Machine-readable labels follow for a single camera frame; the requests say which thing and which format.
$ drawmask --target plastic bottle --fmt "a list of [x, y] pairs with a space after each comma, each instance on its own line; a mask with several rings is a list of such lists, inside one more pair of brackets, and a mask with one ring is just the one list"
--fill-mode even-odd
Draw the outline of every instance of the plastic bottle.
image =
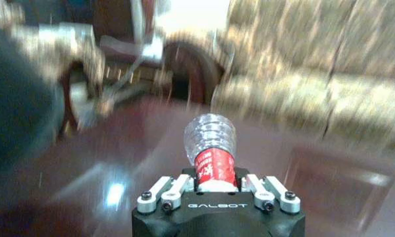
[[185, 146], [197, 169], [198, 190], [237, 192], [237, 130], [231, 121], [217, 114], [197, 117], [185, 130]]

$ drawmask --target table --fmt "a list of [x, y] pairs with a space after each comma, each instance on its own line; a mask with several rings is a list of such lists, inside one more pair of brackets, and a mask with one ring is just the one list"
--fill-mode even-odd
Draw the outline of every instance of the table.
[[[131, 236], [137, 198], [187, 167], [183, 130], [206, 107], [145, 98], [0, 175], [0, 236]], [[237, 167], [302, 199], [306, 236], [395, 237], [395, 156], [234, 121]]]

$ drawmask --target dark blurred object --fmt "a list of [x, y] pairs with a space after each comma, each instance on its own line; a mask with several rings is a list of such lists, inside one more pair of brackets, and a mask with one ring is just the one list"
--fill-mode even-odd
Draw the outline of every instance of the dark blurred object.
[[[186, 112], [183, 104], [143, 99], [117, 111], [42, 159], [0, 174], [0, 216], [14, 209], [12, 220], [20, 223], [14, 228], [36, 236], [66, 231], [51, 230], [64, 216], [76, 217], [62, 227], [74, 233], [130, 236], [137, 198], [159, 176], [175, 175], [190, 165], [183, 128], [207, 109], [190, 107]], [[301, 197], [306, 236], [395, 237], [395, 156], [350, 152], [302, 133], [234, 124], [237, 166], [277, 176]], [[39, 212], [26, 219], [20, 203], [52, 206], [55, 212], [47, 219]]]
[[165, 69], [174, 73], [171, 93], [183, 91], [185, 100], [211, 104], [222, 72], [206, 52], [187, 42], [169, 44], [165, 48]]
[[131, 3], [129, 0], [96, 0], [94, 29], [98, 37], [113, 36], [122, 41], [135, 42]]
[[60, 0], [66, 3], [71, 22], [92, 24], [96, 0]]
[[0, 31], [0, 171], [52, 144], [63, 112], [62, 88], [44, 83]]
[[71, 20], [66, 2], [68, 0], [10, 0], [26, 10], [27, 25], [56, 24]]

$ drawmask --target patterned sofa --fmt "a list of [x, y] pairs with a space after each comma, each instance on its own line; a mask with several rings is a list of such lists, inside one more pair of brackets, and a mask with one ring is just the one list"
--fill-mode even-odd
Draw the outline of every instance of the patterned sofa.
[[235, 0], [225, 40], [214, 112], [395, 152], [395, 0]]

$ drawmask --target red label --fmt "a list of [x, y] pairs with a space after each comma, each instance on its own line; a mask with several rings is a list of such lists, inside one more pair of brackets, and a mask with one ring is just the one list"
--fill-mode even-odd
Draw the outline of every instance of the red label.
[[195, 158], [199, 184], [209, 180], [223, 180], [237, 185], [235, 159], [222, 149], [210, 148]]

